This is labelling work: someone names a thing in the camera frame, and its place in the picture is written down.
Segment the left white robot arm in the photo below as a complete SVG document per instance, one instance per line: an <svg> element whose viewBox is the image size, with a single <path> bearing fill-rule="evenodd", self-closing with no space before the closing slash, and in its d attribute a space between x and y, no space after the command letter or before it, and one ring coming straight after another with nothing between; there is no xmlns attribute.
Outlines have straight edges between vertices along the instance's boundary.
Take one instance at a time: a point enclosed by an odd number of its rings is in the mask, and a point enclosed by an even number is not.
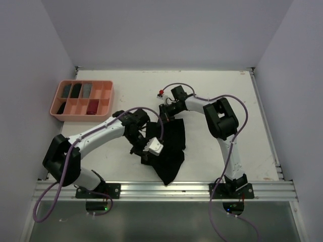
<svg viewBox="0 0 323 242"><path fill-rule="evenodd" d="M150 121L148 114L143 109L120 116L122 113L118 111L80 134L55 136L42 163L45 169L57 182L63 180L62 186L76 185L87 189L94 198L101 197L105 192L103 178L93 170L82 168L81 160L96 148L120 137L125 137L133 146L131 153L139 156L144 154L143 149L148 143L139 131Z"/></svg>

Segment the pink divided organizer tray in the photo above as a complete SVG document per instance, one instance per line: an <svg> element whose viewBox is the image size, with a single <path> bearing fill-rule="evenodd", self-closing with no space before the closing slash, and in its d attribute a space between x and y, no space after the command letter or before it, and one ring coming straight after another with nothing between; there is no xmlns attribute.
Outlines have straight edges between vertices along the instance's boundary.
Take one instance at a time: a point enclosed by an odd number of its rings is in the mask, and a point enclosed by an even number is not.
<svg viewBox="0 0 323 242"><path fill-rule="evenodd" d="M73 85L81 83L81 91L78 98L70 98ZM83 85L91 83L91 93L89 98L82 98ZM68 98L62 98L63 88L67 84L72 84ZM87 115L89 100L98 99L99 105L96 115ZM59 83L53 99L49 113L62 122L103 122L112 115L114 99L114 85L109 80L63 80ZM57 109L61 102L66 102L64 113L57 115Z"/></svg>

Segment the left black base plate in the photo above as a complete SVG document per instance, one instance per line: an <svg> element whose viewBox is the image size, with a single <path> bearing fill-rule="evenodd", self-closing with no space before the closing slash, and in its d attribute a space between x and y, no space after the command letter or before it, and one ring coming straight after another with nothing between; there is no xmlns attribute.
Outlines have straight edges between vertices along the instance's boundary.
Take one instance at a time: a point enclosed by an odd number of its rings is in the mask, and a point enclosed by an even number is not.
<svg viewBox="0 0 323 242"><path fill-rule="evenodd" d="M79 187L76 190L77 199L106 199L107 195L112 199L119 199L121 193L120 183L101 183L94 191Z"/></svg>

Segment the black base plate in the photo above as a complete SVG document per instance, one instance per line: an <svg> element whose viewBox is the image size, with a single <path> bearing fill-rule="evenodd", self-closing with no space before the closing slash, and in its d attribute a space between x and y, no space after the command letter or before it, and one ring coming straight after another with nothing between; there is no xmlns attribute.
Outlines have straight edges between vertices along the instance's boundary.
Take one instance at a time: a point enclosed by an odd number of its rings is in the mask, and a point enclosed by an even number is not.
<svg viewBox="0 0 323 242"><path fill-rule="evenodd" d="M94 191L79 187L76 190L77 199L106 199L107 195L112 199L119 199L121 193L120 183L101 183Z"/></svg>
<svg viewBox="0 0 323 242"><path fill-rule="evenodd" d="M248 182L247 177L243 176L239 179L230 180L224 176L225 182L220 182L213 190L219 178L213 183L208 184L209 195L212 199L254 199L254 191L252 184Z"/></svg>

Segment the dark red rolled underwear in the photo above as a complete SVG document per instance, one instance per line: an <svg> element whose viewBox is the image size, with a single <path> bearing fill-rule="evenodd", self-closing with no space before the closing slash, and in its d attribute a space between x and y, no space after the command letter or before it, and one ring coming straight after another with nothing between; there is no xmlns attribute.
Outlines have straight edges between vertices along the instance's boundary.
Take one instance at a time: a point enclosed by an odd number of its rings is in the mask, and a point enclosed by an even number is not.
<svg viewBox="0 0 323 242"><path fill-rule="evenodd" d="M87 115L96 115L97 114L98 105L99 105L99 100L98 99L91 99L91 100L89 100L86 114Z"/></svg>

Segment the grey striped rolled underwear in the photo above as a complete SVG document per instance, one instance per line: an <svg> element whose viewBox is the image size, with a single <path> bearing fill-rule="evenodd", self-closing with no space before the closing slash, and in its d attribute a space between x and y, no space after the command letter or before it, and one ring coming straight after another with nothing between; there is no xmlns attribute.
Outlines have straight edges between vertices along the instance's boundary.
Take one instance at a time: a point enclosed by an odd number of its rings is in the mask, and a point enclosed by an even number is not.
<svg viewBox="0 0 323 242"><path fill-rule="evenodd" d="M64 86L63 92L62 92L62 95L61 95L62 98L68 98L69 97L71 86L72 86L72 84L67 84L67 85Z"/></svg>

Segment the aluminium mounting rail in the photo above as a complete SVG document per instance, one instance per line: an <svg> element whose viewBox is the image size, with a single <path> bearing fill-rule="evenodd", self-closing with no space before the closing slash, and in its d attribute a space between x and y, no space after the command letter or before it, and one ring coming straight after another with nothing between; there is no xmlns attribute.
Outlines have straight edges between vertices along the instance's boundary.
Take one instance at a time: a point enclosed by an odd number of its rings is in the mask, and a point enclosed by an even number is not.
<svg viewBox="0 0 323 242"><path fill-rule="evenodd" d="M211 195L211 183L207 181L179 181L168 186L155 181L117 181L109 194L117 201L198 201L207 202ZM235 195L215 195L217 201L266 201L294 202L298 200L293 182L289 181L252 181Z"/></svg>

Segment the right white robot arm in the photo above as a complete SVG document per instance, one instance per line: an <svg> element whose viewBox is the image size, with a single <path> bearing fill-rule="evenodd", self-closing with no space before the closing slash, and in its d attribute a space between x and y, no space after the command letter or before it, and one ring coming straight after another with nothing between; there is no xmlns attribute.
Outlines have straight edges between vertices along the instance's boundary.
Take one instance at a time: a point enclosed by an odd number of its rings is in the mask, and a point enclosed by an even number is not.
<svg viewBox="0 0 323 242"><path fill-rule="evenodd" d="M164 122L169 122L183 111L194 111L205 116L208 130L218 141L225 162L222 174L225 192L231 198L238 197L243 192L243 187L248 184L237 145L237 136L248 121L248 111L245 110L245 121L239 126L238 118L227 98L234 98L238 102L240 100L232 95L206 99L197 96L196 93L186 93L181 85L173 88L171 93L174 98L171 103L167 102L169 97L164 94L163 89L157 94L164 102L159 106L161 118Z"/></svg>

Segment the grey striped underwear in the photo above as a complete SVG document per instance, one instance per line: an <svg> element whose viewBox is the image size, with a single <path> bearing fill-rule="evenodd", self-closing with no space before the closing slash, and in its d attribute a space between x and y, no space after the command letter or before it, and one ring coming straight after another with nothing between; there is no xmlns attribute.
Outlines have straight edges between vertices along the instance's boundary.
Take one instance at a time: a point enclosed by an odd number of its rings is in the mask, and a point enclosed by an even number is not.
<svg viewBox="0 0 323 242"><path fill-rule="evenodd" d="M72 86L72 84L67 84L67 85L64 86L63 92L62 92L62 95L61 95L62 98L68 98L69 97L71 86Z"/></svg>
<svg viewBox="0 0 323 242"><path fill-rule="evenodd" d="M83 85L83 92L82 92L82 98L89 98L91 93L92 84L91 83L85 83Z"/></svg>

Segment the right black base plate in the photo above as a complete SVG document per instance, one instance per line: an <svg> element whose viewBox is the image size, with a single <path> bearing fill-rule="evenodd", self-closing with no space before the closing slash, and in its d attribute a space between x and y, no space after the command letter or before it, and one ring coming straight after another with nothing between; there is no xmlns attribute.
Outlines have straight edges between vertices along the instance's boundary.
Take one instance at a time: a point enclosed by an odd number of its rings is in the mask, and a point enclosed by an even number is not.
<svg viewBox="0 0 323 242"><path fill-rule="evenodd" d="M224 176L225 182L220 182L213 190L219 178L213 183L208 184L209 195L212 199L254 199L254 191L252 184L248 182L247 177L243 176L239 179L230 180Z"/></svg>

